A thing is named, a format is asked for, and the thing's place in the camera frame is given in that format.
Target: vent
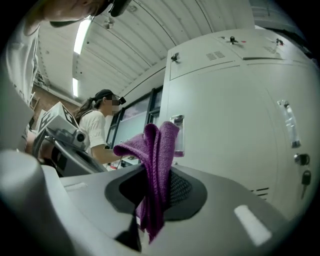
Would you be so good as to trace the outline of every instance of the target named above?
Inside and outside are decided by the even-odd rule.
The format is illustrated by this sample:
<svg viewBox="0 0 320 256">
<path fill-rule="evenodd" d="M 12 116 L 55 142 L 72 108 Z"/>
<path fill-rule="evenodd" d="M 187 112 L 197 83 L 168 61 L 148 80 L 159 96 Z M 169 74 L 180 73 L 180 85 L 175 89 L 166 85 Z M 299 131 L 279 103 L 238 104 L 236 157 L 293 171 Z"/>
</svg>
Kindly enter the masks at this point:
<svg viewBox="0 0 320 256">
<path fill-rule="evenodd" d="M 214 53 L 210 52 L 206 54 L 207 58 L 210 61 L 216 60 L 217 58 L 224 58 L 225 55 L 221 51 L 215 51 Z"/>
<path fill-rule="evenodd" d="M 267 195 L 269 192 L 269 188 L 268 187 L 264 187 L 264 188 L 259 188 L 256 190 L 250 190 L 252 193 L 256 194 L 258 197 L 260 197 L 263 200 L 267 200 Z"/>
<path fill-rule="evenodd" d="M 206 54 L 206 56 L 209 59 L 209 61 L 213 61 L 213 60 L 217 59 L 217 57 L 212 52 Z"/>
<path fill-rule="evenodd" d="M 269 47 L 269 46 L 264 46 L 263 47 L 264 49 L 266 49 L 269 53 L 271 53 L 271 54 L 279 54 L 278 52 L 277 52 L 277 50 L 276 49 L 273 49 L 272 47 Z"/>
<path fill-rule="evenodd" d="M 217 56 L 218 58 L 224 58 L 224 57 L 226 57 L 221 51 L 215 51 L 214 54 L 215 54 L 215 56 Z"/>
</svg>

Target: white shirt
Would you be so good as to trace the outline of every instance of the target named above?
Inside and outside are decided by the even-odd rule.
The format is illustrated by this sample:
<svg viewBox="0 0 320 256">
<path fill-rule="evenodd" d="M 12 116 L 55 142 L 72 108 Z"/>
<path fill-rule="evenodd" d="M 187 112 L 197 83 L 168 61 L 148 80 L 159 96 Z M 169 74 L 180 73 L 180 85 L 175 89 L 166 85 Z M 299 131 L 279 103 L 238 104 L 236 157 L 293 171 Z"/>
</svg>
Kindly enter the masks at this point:
<svg viewBox="0 0 320 256">
<path fill-rule="evenodd" d="M 105 139 L 106 118 L 98 110 L 84 114 L 79 123 L 80 131 L 85 134 L 85 151 L 92 156 L 91 148 L 98 145 L 107 145 Z"/>
<path fill-rule="evenodd" d="M 29 105 L 34 79 L 38 69 L 36 56 L 38 31 L 25 35 L 26 20 L 23 19 L 8 40 L 0 57 L 1 81 L 9 82 L 24 102 Z M 23 151 L 27 142 L 26 127 L 18 147 Z"/>
</svg>

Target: fluorescent light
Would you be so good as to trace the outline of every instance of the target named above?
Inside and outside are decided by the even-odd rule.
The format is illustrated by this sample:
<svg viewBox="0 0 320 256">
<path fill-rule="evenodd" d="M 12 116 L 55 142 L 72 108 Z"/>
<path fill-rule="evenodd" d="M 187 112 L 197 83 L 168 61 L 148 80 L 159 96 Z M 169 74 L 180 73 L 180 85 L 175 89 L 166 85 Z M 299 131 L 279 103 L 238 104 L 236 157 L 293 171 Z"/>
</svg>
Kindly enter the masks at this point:
<svg viewBox="0 0 320 256">
<path fill-rule="evenodd" d="M 78 33 L 76 34 L 74 49 L 73 51 L 77 54 L 81 54 L 82 46 L 84 44 L 84 40 L 90 26 L 91 20 L 85 19 L 82 21 L 78 28 Z"/>
<path fill-rule="evenodd" d="M 72 78 L 73 95 L 78 97 L 78 80 Z"/>
</svg>

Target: purple cloth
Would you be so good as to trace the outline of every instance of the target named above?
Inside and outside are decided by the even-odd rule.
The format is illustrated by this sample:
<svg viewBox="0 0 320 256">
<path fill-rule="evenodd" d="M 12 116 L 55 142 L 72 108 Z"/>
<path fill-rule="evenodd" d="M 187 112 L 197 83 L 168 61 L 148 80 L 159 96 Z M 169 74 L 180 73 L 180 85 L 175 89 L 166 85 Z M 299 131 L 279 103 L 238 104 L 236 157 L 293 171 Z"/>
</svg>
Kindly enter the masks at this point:
<svg viewBox="0 0 320 256">
<path fill-rule="evenodd" d="M 172 122 L 164 122 L 159 129 L 149 123 L 144 133 L 113 149 L 117 156 L 137 157 L 146 168 L 148 191 L 136 213 L 140 217 L 141 228 L 149 234 L 150 243 L 164 226 L 169 170 L 174 159 L 178 132 L 179 128 Z"/>
</svg>

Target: window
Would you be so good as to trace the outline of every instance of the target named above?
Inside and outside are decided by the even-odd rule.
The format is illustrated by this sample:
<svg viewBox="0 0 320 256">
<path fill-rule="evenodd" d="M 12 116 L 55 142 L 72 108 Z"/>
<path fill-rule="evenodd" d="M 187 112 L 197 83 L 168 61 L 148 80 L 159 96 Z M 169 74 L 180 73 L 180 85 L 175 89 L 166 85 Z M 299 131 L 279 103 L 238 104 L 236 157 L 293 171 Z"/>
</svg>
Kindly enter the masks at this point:
<svg viewBox="0 0 320 256">
<path fill-rule="evenodd" d="M 148 123 L 159 126 L 161 99 L 162 87 L 153 89 L 114 115 L 106 140 L 108 146 L 112 149 L 142 133 Z"/>
</svg>

